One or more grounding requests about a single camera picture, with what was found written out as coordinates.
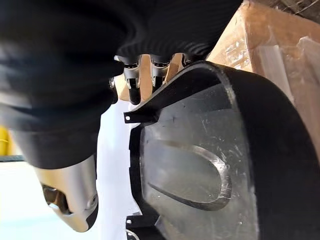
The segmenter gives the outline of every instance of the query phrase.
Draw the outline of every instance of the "silver metal part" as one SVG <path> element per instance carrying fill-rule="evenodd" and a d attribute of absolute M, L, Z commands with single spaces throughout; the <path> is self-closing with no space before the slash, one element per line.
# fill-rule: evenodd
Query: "silver metal part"
<path fill-rule="evenodd" d="M 135 79 L 136 88 L 140 88 L 140 60 L 136 64 L 124 65 L 123 74 L 125 77 L 126 85 L 131 89 L 130 80 Z"/>
<path fill-rule="evenodd" d="M 34 169 L 49 207 L 75 231 L 87 231 L 98 205 L 94 156 L 65 168 Z"/>
<path fill-rule="evenodd" d="M 151 63 L 151 76 L 152 76 L 152 86 L 156 86 L 156 77 L 162 78 L 162 83 L 165 81 L 170 63 L 165 66 L 157 66 Z"/>
<path fill-rule="evenodd" d="M 111 89 L 113 89 L 115 87 L 115 78 L 114 77 L 109 78 L 109 85 L 110 85 Z"/>

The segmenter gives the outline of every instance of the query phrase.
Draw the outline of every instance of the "white surface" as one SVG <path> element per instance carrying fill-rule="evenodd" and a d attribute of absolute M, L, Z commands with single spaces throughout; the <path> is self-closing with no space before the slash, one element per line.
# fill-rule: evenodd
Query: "white surface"
<path fill-rule="evenodd" d="M 126 216 L 139 209 L 129 179 L 130 125 L 119 101 L 101 117 L 97 146 L 99 212 L 94 226 L 78 233 L 47 206 L 42 188 L 25 162 L 0 163 L 1 240 L 126 240 Z"/>
<path fill-rule="evenodd" d="M 129 139 L 124 122 L 130 103 L 119 100 L 101 117 L 97 147 L 97 189 L 102 240 L 127 240 L 126 217 L 139 212 L 130 187 Z"/>

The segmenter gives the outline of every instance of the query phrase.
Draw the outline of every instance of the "black fabric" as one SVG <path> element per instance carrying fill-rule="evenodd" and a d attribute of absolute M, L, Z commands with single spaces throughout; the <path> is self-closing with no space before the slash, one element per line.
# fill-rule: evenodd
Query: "black fabric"
<path fill-rule="evenodd" d="M 0 0 L 0 124 L 36 167 L 83 161 L 113 102 L 109 78 L 123 72 L 114 56 L 205 56 L 241 2 Z"/>

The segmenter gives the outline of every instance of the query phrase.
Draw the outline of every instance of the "robotic hand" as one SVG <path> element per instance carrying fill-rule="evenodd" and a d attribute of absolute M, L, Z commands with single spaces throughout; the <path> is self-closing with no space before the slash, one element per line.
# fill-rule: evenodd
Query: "robotic hand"
<path fill-rule="evenodd" d="M 151 55 L 154 92 L 175 53 L 207 56 L 241 2 L 0 1 L 0 124 L 75 231 L 98 213 L 95 155 L 100 116 L 118 99 L 113 77 L 124 71 L 139 104 L 140 55 Z"/>

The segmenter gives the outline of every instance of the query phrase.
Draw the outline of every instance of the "brown cardboard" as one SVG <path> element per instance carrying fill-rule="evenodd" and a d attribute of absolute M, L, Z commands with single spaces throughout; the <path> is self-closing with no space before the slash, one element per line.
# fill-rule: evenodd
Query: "brown cardboard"
<path fill-rule="evenodd" d="M 320 25 L 259 3 L 247 2 L 233 16 L 208 60 L 264 77 L 267 72 L 279 74 L 283 70 L 282 79 L 279 75 L 268 78 L 293 102 L 320 156 L 320 79 L 308 63 L 304 49 L 298 47 L 304 37 L 312 39 L 315 44 L 320 43 Z M 266 48 L 281 54 L 279 64 L 272 64 L 274 55 L 270 59 L 272 67 L 279 69 L 268 69 L 263 65 L 262 60 L 268 59 Z"/>

